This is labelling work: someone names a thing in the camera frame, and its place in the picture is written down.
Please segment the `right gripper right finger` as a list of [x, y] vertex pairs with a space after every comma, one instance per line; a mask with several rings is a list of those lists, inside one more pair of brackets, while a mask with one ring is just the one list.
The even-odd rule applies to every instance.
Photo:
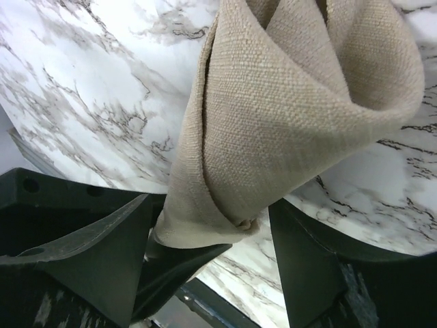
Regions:
[[436, 254], [358, 241], [285, 200], [268, 209], [291, 327], [435, 327]]

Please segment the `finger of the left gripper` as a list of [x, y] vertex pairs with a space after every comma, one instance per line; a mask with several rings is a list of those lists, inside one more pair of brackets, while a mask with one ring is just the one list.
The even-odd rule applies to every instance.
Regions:
[[146, 259], [132, 311], [132, 321], [141, 321], [157, 313], [199, 269], [232, 247], [211, 245], [194, 249], [175, 249], [147, 242]]

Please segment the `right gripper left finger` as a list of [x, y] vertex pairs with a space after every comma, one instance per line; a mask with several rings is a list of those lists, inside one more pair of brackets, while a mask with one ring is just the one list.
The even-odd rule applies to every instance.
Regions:
[[150, 195], [139, 195], [114, 213], [63, 237], [16, 257], [1, 257], [1, 272], [43, 272], [115, 326], [128, 327], [151, 209]]

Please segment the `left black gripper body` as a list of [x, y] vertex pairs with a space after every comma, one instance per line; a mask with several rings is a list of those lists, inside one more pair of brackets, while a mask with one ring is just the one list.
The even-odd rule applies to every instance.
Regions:
[[21, 253], [110, 215], [137, 191], [97, 187], [17, 167], [1, 175], [1, 255]]

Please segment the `beige cloth napkin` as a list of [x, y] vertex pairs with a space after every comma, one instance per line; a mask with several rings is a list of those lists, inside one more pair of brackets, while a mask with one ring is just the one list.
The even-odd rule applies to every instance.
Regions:
[[153, 237], [233, 244], [269, 205], [417, 112], [424, 73], [390, 1], [222, 1]]

